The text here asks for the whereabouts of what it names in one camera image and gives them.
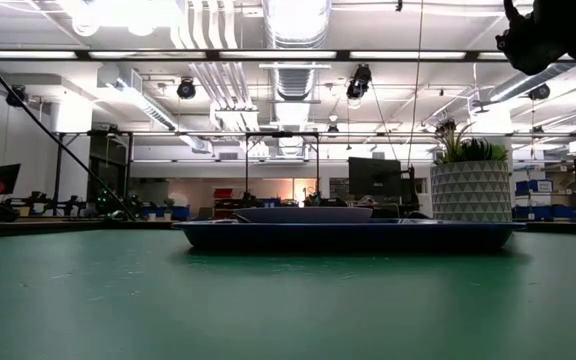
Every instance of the dark blue tray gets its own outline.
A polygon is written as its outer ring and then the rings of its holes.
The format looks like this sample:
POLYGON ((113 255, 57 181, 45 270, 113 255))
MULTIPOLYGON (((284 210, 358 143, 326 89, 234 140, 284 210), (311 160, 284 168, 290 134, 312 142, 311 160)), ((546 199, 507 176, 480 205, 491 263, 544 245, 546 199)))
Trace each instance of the dark blue tray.
POLYGON ((490 250, 502 247, 520 223, 376 220, 365 224, 177 223, 197 248, 230 250, 490 250))

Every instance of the spotlight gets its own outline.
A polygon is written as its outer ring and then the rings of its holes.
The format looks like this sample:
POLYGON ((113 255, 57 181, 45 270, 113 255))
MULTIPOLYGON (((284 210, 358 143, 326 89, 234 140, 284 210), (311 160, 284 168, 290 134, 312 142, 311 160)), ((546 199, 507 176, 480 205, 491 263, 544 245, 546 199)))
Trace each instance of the spotlight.
POLYGON ((22 102, 28 102, 28 94, 26 94, 26 87, 23 85, 13 85, 12 86, 12 92, 15 93, 19 99, 21 99, 21 102, 19 102, 19 100, 15 97, 15 95, 13 95, 12 93, 9 93, 8 96, 6 97, 6 103, 12 107, 21 107, 22 106, 22 102))
POLYGON ((177 88, 177 95, 179 95, 181 99, 192 99, 196 93, 197 91, 195 90, 195 85, 192 83, 192 78, 181 79, 181 85, 177 88))
POLYGON ((361 98, 370 88, 368 83, 372 81, 372 73, 367 64, 359 64, 355 75, 353 75, 346 96, 348 97, 348 106, 351 109, 358 109, 361 106, 361 98))
POLYGON ((357 110, 361 107, 361 98, 351 99, 348 98, 348 108, 357 110))
POLYGON ((328 132, 339 132, 339 128, 337 127, 337 124, 330 124, 328 126, 328 132))
POLYGON ((528 93, 528 98, 530 100, 546 100, 550 96, 550 87, 548 85, 543 84, 538 86, 528 93))

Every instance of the fluorescent light fixture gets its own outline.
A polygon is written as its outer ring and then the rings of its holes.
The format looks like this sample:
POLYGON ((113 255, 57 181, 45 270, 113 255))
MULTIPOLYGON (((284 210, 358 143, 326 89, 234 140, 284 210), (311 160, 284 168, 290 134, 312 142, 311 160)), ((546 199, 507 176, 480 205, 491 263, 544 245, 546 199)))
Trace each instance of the fluorescent light fixture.
POLYGON ((188 135, 192 136, 214 136, 214 137, 225 137, 225 136, 246 136, 244 132, 186 132, 188 135))
POLYGON ((272 69, 330 69, 330 65, 326 64, 286 64, 286 63, 274 63, 274 64, 259 64, 260 69, 272 70, 272 69))
POLYGON ((323 136, 329 136, 329 137, 340 137, 340 136, 350 136, 350 137, 371 137, 371 136, 377 136, 377 133, 373 133, 373 132, 326 132, 326 133, 321 133, 321 135, 323 136))
POLYGON ((350 58, 356 60, 451 60, 463 59, 466 56, 464 51, 351 51, 350 58))
POLYGON ((0 59, 77 59, 74 51, 0 50, 0 59))
POLYGON ((134 132, 133 133, 134 136, 144 136, 144 137, 149 137, 149 136, 175 136, 175 133, 171 133, 171 132, 156 132, 156 131, 146 131, 146 132, 134 132))
POLYGON ((203 51, 91 51, 92 59, 205 59, 203 51))
POLYGON ((221 51, 224 59, 256 58, 256 59, 334 59, 336 51, 313 50, 282 50, 282 51, 221 51))
POLYGON ((133 163, 213 163, 214 159, 133 160, 133 163))
POLYGON ((506 60, 506 54, 502 52, 482 52, 479 54, 480 60, 506 60))

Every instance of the wall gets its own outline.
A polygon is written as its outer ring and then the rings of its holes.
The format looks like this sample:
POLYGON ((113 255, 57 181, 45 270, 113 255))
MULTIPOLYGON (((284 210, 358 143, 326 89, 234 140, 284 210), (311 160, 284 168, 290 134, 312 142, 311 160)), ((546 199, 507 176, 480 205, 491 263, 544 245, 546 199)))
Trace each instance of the wall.
MULTIPOLYGON (((50 128, 50 116, 42 114, 41 120, 50 128)), ((0 165, 21 163, 15 197, 29 196, 31 191, 52 197, 56 152, 57 145, 32 119, 23 110, 9 107, 0 95, 0 165)))

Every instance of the air duct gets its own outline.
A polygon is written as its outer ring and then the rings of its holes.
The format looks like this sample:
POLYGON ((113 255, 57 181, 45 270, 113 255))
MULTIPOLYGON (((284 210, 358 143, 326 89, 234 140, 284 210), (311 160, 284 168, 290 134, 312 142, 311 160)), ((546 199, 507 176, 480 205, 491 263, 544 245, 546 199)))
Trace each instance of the air duct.
MULTIPOLYGON (((117 65, 104 64, 97 70, 97 86, 117 90, 126 101, 137 106, 148 118, 156 121, 169 131, 190 131, 181 127, 175 117, 166 109, 157 104, 157 101, 141 91, 141 77, 133 70, 130 81, 123 80, 117 65)), ((182 135, 183 142, 192 147, 192 151, 199 154, 211 154, 212 144, 196 136, 182 135)))
MULTIPOLYGON (((542 84, 545 84, 547 81, 550 81, 575 67, 576 64, 554 64, 534 76, 528 76, 519 73, 503 84, 495 86, 488 93, 489 101, 480 101, 478 105, 486 106, 508 101, 517 96, 523 95, 542 84)), ((433 119, 444 119, 446 116, 451 116, 452 114, 465 107, 468 107, 468 111, 470 111, 471 103, 469 99, 471 99, 472 96, 476 94, 476 92, 476 88, 469 88, 464 90, 448 104, 437 109, 428 119, 424 120, 422 124, 425 124, 427 121, 433 119)))
POLYGON ((489 98, 493 103, 504 102, 546 83, 549 80, 573 69, 576 64, 554 64, 534 76, 517 74, 505 83, 496 86, 490 91, 489 98))
MULTIPOLYGON (((263 0, 266 41, 272 49, 317 49, 324 45, 331 11, 331 0, 263 0)), ((304 101, 312 98, 314 69, 273 69, 272 80, 277 100, 304 101)), ((303 126, 310 113, 307 103, 275 104, 279 124, 303 126)), ((300 155, 294 141, 286 155, 300 155)))

